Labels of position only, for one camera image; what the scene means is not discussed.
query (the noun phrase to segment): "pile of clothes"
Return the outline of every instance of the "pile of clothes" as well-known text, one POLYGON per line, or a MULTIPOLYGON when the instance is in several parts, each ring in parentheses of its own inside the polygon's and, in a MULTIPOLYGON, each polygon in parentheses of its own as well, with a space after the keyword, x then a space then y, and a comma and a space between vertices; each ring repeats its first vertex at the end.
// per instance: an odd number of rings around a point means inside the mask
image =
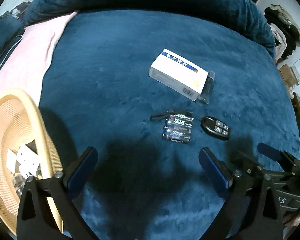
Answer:
POLYGON ((280 5, 271 4, 265 9, 265 17, 271 27, 276 43, 275 62, 287 59, 300 45, 300 28, 290 14, 280 5))

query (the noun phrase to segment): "pink blanket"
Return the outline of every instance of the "pink blanket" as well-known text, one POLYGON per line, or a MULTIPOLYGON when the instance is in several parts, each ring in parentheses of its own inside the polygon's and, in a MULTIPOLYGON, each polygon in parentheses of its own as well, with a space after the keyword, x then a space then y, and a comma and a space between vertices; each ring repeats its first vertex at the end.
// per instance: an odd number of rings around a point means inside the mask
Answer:
POLYGON ((0 70, 0 94, 19 88, 39 105, 43 76, 67 23, 77 12, 25 28, 23 39, 0 70))

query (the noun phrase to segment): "metal bolt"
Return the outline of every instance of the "metal bolt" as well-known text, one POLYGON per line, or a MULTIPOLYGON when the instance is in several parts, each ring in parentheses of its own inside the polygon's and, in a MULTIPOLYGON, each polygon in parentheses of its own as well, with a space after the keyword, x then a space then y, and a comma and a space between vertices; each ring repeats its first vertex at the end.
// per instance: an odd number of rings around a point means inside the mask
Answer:
POLYGON ((63 172, 62 171, 57 171, 54 176, 57 178, 57 179, 60 179, 62 176, 63 176, 63 172))
POLYGON ((27 178, 27 182, 31 182, 31 181, 33 181, 33 179, 34 179, 34 176, 30 176, 27 178))
POLYGON ((271 176, 269 174, 265 174, 263 177, 265 178, 265 180, 271 180, 271 176))
POLYGON ((242 175, 242 172, 239 171, 239 170, 235 170, 235 171, 233 172, 233 175, 234 175, 235 177, 237 177, 237 178, 240 178, 241 175, 242 175))

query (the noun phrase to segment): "yellow plastic basket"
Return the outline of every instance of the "yellow plastic basket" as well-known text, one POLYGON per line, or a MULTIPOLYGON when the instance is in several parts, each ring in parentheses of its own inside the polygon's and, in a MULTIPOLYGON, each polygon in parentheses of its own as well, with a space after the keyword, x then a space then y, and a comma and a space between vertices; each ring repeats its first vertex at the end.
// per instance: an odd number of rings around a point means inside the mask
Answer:
MULTIPOLYGON (((22 90, 12 89, 0 96, 0 218, 17 234, 20 199, 12 184, 13 174, 6 167, 7 150, 18 152, 21 144, 35 140, 41 158, 42 178, 51 178, 62 165, 57 150, 47 134, 41 114, 32 99, 22 90)), ((56 223, 63 231, 63 222, 52 198, 48 198, 56 223)))

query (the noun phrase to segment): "remote control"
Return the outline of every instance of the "remote control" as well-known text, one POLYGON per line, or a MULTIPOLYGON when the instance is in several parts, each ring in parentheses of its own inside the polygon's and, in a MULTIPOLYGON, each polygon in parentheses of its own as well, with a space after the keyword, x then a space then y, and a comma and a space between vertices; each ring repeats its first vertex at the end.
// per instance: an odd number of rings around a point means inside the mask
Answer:
POLYGON ((220 140, 229 140, 230 138, 230 127, 214 117, 202 118, 201 127, 208 135, 220 140))

